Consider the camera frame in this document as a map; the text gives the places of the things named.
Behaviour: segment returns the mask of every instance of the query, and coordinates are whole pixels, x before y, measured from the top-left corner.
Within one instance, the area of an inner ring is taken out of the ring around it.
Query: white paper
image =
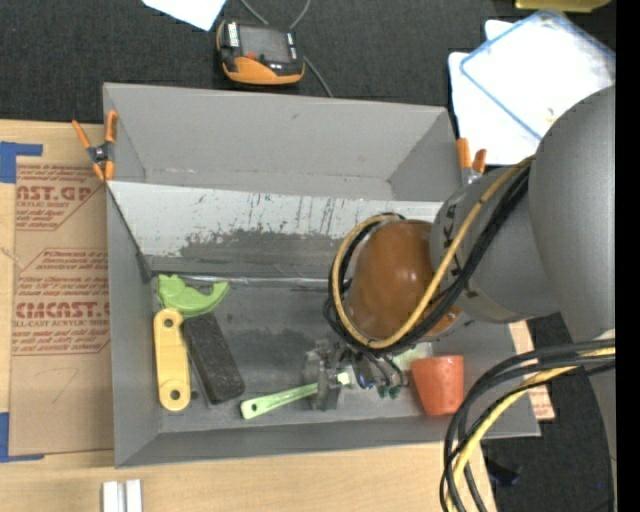
[[[450,54],[448,65],[459,135],[469,141],[471,156],[486,149],[488,165],[513,165],[534,154],[538,139],[462,74],[460,63],[467,55]]]
[[[220,14],[225,0],[142,0],[152,9],[157,9],[180,21],[202,30],[210,30]]]
[[[538,139],[576,103],[615,83],[612,53],[560,16],[538,13],[490,43],[462,71]]]

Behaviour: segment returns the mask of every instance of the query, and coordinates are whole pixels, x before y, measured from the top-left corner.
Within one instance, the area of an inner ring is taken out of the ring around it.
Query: orange cup
[[[464,400],[464,358],[443,355],[416,359],[411,374],[424,411],[430,416],[455,413]]]

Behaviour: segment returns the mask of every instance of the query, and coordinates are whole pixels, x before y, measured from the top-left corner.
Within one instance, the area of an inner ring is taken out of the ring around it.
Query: blue tape
[[[42,156],[42,144],[0,142],[0,183],[16,182],[16,157]]]
[[[0,463],[18,462],[21,460],[38,460],[44,455],[21,455],[19,457],[9,457],[9,413],[0,413]]]

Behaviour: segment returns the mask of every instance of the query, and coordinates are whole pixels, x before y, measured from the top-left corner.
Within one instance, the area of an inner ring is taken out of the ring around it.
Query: gray bin
[[[302,400],[252,420],[239,403],[303,384],[305,353],[335,336],[326,277],[354,225],[383,211],[431,221],[460,186],[447,111],[122,84],[103,99],[105,118],[119,115],[107,201],[116,466],[442,440],[449,418],[426,417],[411,388],[391,400],[354,385],[336,409]],[[157,273],[231,281],[215,312],[242,396],[211,405],[193,372],[199,396],[178,413],[160,405]],[[507,326],[480,322],[416,350],[463,354],[467,388],[514,353]],[[528,400],[490,432],[536,434]]]

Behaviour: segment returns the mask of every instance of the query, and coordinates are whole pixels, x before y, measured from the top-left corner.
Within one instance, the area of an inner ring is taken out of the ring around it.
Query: orange clip
[[[487,150],[479,149],[476,151],[476,156],[473,159],[473,163],[471,164],[471,168],[479,173],[483,173],[485,168],[487,167]]]
[[[471,150],[469,149],[469,141],[464,137],[456,140],[456,149],[458,150],[458,161],[461,169],[471,167]]]
[[[87,138],[87,134],[75,119],[71,121],[73,128],[80,139],[82,147],[86,149],[93,162],[93,170],[100,181],[112,180],[115,166],[110,159],[111,146],[115,144],[117,137],[118,114],[115,110],[109,111],[105,130],[105,142],[101,146],[92,146]]]

